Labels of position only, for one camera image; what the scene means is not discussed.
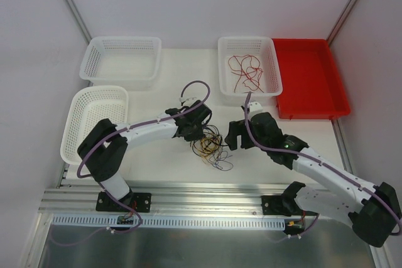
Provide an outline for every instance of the tangled wire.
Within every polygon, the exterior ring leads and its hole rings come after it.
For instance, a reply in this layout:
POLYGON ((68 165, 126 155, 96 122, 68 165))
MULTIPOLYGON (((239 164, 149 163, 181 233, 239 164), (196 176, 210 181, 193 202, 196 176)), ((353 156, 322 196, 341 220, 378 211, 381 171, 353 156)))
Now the tangled wire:
POLYGON ((228 162, 227 159, 231 155, 224 150, 227 145, 223 144, 223 137, 218 128, 213 125, 207 125, 203 126, 202 129, 204 137, 190 143, 194 154, 201 157, 205 164, 210 164, 221 171, 230 171, 233 168, 233 164, 228 162))
POLYGON ((245 79, 242 81, 242 84, 249 89, 249 91, 261 91, 262 93, 263 90, 260 87, 260 79, 261 76, 263 75, 263 69, 260 68, 261 62, 258 60, 256 56, 252 55, 244 55, 244 56, 231 56, 227 64, 229 65, 229 68, 231 69, 231 72, 234 75, 238 75, 239 79, 236 82, 236 86, 234 87, 234 92, 236 92, 236 88, 239 85, 239 82, 242 80, 242 78, 245 77, 245 79), (235 62, 232 62, 232 64, 237 64, 239 65, 240 69, 235 69, 231 65, 231 61, 235 59, 235 62))

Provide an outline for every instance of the white plastic basket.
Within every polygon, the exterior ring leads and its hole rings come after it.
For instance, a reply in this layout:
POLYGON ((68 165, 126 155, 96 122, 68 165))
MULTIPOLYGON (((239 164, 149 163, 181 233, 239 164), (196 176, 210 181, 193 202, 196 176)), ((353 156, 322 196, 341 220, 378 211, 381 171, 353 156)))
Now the white plastic basket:
POLYGON ((146 90, 160 67, 161 40, 154 37, 104 36, 91 40, 80 77, 96 85, 146 90))
POLYGON ((234 55, 252 55, 261 62, 263 74, 260 88, 263 93, 259 90, 253 92, 253 100, 266 104, 268 98, 282 93, 281 74, 272 39, 257 36, 222 37, 218 41, 219 86, 227 104, 243 104, 246 92, 251 91, 238 84, 234 92, 239 76, 231 72, 228 64, 229 58, 234 55))
POLYGON ((112 123, 127 122, 128 93, 118 86, 93 86, 73 98, 65 124, 60 155, 66 163, 78 165, 77 149, 102 119, 112 123))

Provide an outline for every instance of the red tray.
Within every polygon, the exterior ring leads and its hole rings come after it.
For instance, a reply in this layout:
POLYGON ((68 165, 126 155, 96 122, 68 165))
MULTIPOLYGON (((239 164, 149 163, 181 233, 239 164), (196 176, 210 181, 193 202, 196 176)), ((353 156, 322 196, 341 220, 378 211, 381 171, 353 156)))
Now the red tray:
POLYGON ((283 92, 281 119, 337 119, 350 113, 344 86, 322 39, 273 39, 283 92))

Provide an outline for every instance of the white robotic arm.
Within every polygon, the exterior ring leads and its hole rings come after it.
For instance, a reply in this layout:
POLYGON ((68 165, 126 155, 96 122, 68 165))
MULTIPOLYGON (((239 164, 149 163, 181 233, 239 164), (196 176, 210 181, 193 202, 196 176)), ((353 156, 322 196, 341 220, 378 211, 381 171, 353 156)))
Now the white robotic arm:
POLYGON ((352 227, 368 244, 382 246, 402 217, 394 188, 387 183, 376 186, 362 180, 328 162, 301 139, 284 135, 259 103, 248 103, 249 96, 245 119, 229 124, 225 138, 229 148, 237 149, 237 136, 241 136, 241 148, 257 146, 274 162, 310 177, 329 190, 315 191, 294 182, 277 201, 268 203, 269 209, 286 216, 300 210, 316 212, 352 227))
POLYGON ((129 205, 132 202, 132 192, 119 172, 128 149, 160 139, 183 137, 186 141, 196 141, 203 137, 202 126, 204 120, 212 115, 211 110, 196 98, 181 101, 181 109, 168 109, 159 115, 158 122, 139 123, 143 126, 134 129, 130 129, 129 124, 114 125, 109 119, 101 120, 79 146, 77 151, 82 159, 90 154, 85 162, 90 175, 122 204, 129 205), (90 153, 111 133, 119 134, 90 153))

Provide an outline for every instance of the stainless steel surface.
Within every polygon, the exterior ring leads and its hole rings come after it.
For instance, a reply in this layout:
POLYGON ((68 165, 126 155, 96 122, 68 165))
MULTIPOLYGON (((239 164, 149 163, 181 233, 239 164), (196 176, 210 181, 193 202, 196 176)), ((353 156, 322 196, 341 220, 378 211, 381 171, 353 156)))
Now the stainless steel surface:
POLYGON ((332 28, 330 34, 328 35, 327 42, 329 45, 332 44, 332 42, 335 40, 335 37, 338 35, 340 29, 344 25, 345 21, 351 14, 354 6, 356 5, 358 0, 348 0, 344 10, 340 14, 337 22, 335 23, 334 27, 332 28))
MULTIPOLYGON (((136 183, 136 185, 132 186, 132 189, 134 191, 148 191, 153 194, 150 215, 226 218, 253 217, 263 219, 260 196, 280 194, 286 187, 287 185, 244 185, 239 187, 237 185, 218 185, 208 183, 136 183)), ((99 187, 92 185, 72 185, 71 187, 62 186, 59 189, 46 190, 41 203, 40 212, 91 213, 94 215, 100 215, 101 213, 94 211, 99 192, 99 187)), ((370 264, 361 267, 375 267, 372 256, 375 258, 375 263, 379 263, 377 267, 389 267, 385 264, 388 263, 388 258, 383 249, 376 249, 376 252, 373 252, 371 255, 370 248, 358 239, 351 229, 344 227, 338 222, 328 219, 320 219, 318 226, 315 227, 315 230, 312 231, 312 233, 315 234, 314 239, 305 240, 303 248, 315 249, 316 245, 319 245, 320 248, 317 250, 317 255, 313 259, 309 259, 309 261, 317 259, 321 261, 321 253, 323 252, 323 254, 328 255, 328 258, 338 257, 339 259, 337 261, 339 265, 344 265, 343 267, 348 267, 350 263, 355 265, 354 261, 359 262, 362 258, 362 263, 364 263, 364 265, 367 264, 368 259, 370 264), (346 243, 340 242, 340 240, 337 239, 338 236, 344 236, 346 243), (349 243, 351 243, 353 248, 360 245, 359 250, 356 251, 352 248, 350 250, 348 249, 346 254, 343 254, 344 251, 342 251, 342 249, 344 248, 344 245, 349 243)), ((193 238, 194 242, 198 239, 201 238, 198 236, 193 238)), ((271 247, 274 248, 275 252, 282 252, 282 255, 285 256, 288 246, 281 246, 283 249, 275 246, 271 247)), ((309 261, 306 266, 299 265, 299 267, 321 267, 318 266, 318 264, 327 264, 323 262, 316 262, 313 264, 309 261)), ((213 267, 218 267, 219 265, 220 267, 225 267, 222 263, 217 263, 217 266, 213 267)))
MULTIPOLYGON (((92 227, 52 227, 57 242, 86 238, 92 227)), ((139 228, 126 235, 99 232, 73 247, 46 243, 40 267, 375 267, 369 248, 344 225, 320 220, 301 240, 258 230, 139 228)))
POLYGON ((82 33, 82 36, 84 36, 84 39, 89 44, 89 42, 91 41, 92 38, 91 38, 91 35, 90 35, 82 17, 81 17, 80 12, 77 9, 77 6, 75 5, 73 0, 64 0, 64 1, 66 2, 68 8, 70 9, 70 11, 75 19, 76 24, 82 33))

